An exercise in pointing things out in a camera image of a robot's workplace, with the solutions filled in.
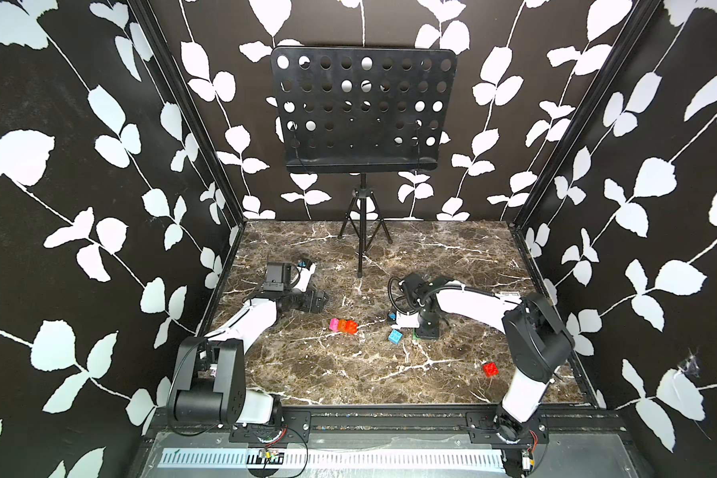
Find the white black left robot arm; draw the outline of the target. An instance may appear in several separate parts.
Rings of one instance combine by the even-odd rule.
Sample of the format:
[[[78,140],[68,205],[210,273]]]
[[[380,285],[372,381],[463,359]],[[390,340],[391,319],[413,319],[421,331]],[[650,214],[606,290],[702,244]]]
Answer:
[[[226,325],[179,346],[167,419],[185,425],[267,425],[277,400],[246,386],[245,355],[284,312],[319,314],[329,295],[310,288],[265,292],[244,303]]]

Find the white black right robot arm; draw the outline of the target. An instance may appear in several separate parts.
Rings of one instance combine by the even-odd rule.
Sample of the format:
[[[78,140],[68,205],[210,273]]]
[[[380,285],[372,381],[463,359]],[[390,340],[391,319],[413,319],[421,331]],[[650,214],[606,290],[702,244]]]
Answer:
[[[551,379],[575,348],[572,334],[545,296],[492,294],[448,277],[428,281],[412,273],[388,280],[388,300],[394,326],[412,329],[420,340],[437,340],[439,323],[447,315],[502,333],[516,372],[487,429],[508,444],[532,433],[530,423]]]

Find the red lego brick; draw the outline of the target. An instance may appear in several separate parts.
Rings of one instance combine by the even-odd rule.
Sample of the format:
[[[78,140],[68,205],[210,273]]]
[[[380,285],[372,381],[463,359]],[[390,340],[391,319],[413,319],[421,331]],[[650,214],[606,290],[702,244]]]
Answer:
[[[345,332],[350,335],[355,335],[358,332],[358,324],[351,320],[346,321]]]
[[[482,366],[482,370],[486,376],[489,376],[489,378],[492,378],[492,376],[497,376],[499,374],[498,366],[494,364],[493,362],[486,362]]]

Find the light blue lego brick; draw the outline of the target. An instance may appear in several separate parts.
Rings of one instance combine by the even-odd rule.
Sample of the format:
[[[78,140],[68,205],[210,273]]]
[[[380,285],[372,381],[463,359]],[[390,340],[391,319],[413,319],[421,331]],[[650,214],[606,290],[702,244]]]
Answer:
[[[388,340],[393,344],[397,345],[402,340],[402,333],[394,330],[388,336]]]

